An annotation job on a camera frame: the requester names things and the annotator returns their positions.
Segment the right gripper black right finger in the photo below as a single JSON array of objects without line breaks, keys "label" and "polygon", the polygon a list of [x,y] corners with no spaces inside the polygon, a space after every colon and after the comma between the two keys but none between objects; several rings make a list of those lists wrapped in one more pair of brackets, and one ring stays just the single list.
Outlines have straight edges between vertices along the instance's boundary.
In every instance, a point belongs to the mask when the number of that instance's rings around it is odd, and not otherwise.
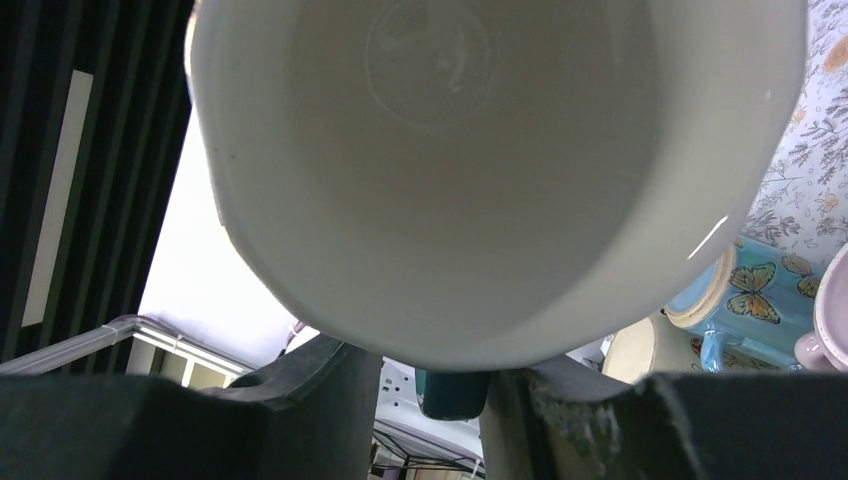
[{"label": "right gripper black right finger", "polygon": [[629,385],[568,357],[491,378],[490,479],[843,479],[847,378],[654,373]]}]

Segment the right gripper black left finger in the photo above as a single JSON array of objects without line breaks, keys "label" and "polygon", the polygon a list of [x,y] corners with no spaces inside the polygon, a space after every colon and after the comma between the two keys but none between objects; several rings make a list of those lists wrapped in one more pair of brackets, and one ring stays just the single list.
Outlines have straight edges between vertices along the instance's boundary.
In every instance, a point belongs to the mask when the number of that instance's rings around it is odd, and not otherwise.
[{"label": "right gripper black left finger", "polygon": [[382,359],[319,335],[219,390],[6,376],[5,479],[363,479]]}]

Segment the light blue faceted mug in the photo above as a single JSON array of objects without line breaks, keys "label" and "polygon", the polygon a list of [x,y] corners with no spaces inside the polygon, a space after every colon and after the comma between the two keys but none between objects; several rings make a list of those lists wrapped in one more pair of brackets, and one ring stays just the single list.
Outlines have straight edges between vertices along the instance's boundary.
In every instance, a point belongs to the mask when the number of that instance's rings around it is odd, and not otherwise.
[{"label": "light blue faceted mug", "polygon": [[731,249],[803,1],[203,1],[186,54],[235,250],[298,319],[443,372],[626,327]]}]

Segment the lilac mug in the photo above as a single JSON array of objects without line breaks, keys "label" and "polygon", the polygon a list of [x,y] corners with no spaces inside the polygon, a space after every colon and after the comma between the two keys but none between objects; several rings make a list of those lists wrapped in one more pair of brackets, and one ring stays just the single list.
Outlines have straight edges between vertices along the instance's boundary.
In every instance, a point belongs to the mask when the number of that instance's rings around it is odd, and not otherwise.
[{"label": "lilac mug", "polygon": [[814,300],[814,329],[794,347],[811,371],[847,373],[847,245],[829,263]]}]

